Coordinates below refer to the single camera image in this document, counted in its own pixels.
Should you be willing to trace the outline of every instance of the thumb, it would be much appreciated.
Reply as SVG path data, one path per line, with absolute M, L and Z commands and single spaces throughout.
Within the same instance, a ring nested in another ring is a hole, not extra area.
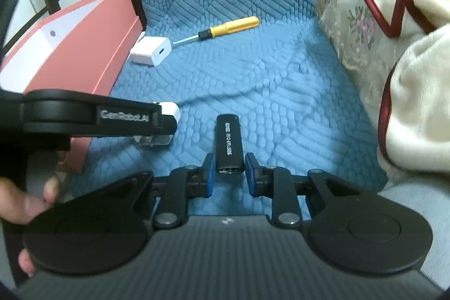
M 49 207 L 44 200 L 19 190 L 10 179 L 0 177 L 0 218 L 27 224 Z

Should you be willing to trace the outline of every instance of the yellow screwdriver handle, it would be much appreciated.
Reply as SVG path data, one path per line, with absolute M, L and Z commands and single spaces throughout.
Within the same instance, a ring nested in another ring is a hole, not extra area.
M 210 31 L 213 37 L 227 35 L 238 31 L 252 29 L 259 25 L 258 17 L 252 16 L 241 18 L 240 20 L 226 22 L 219 26 L 211 27 Z

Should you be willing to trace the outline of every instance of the gray ribbed panel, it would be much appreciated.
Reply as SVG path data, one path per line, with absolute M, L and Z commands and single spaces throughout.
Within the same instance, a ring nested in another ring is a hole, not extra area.
M 318 259 L 300 233 L 264 216 L 194 216 L 158 232 L 126 266 L 90 278 L 40 272 L 16 293 L 23 300 L 431 300 L 441 290 L 416 271 L 360 278 Z

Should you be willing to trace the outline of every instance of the patterned fabric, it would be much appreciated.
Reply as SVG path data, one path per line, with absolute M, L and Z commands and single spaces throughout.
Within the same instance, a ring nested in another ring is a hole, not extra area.
M 293 174 L 322 168 L 380 190 L 375 131 L 358 96 L 318 27 L 314 0 L 143 0 L 147 35 L 176 41 L 212 25 L 256 15 L 256 29 L 184 45 L 155 68 L 125 64 L 111 96 L 174 101 L 181 121 L 170 146 L 139 148 L 130 138 L 93 139 L 84 173 L 73 178 L 83 194 L 132 172 L 167 175 L 200 165 L 214 147 L 219 114 L 237 114 L 244 152 Z M 253 199 L 243 176 L 217 177 L 197 214 L 271 213 Z

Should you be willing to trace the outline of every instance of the black circular disc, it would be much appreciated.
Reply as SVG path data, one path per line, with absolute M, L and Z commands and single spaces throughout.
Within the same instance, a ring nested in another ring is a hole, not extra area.
M 27 226 L 23 244 L 41 269 L 89 275 L 128 262 L 147 237 L 142 219 L 123 201 L 86 197 L 37 216 Z
M 376 194 L 335 197 L 315 216 L 309 240 L 325 260 L 361 274 L 420 266 L 433 233 L 416 212 Z

